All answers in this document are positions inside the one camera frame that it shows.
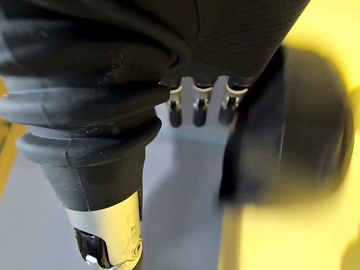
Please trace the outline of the right robot hand black cloth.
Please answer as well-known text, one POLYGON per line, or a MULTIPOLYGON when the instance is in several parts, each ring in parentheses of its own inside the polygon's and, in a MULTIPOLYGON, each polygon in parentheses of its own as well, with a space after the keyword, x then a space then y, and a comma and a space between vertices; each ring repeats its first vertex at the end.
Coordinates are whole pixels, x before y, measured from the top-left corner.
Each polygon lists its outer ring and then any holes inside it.
POLYGON ((307 1, 2 1, 1 99, 83 259, 141 269, 145 148, 175 79, 250 86, 307 1))

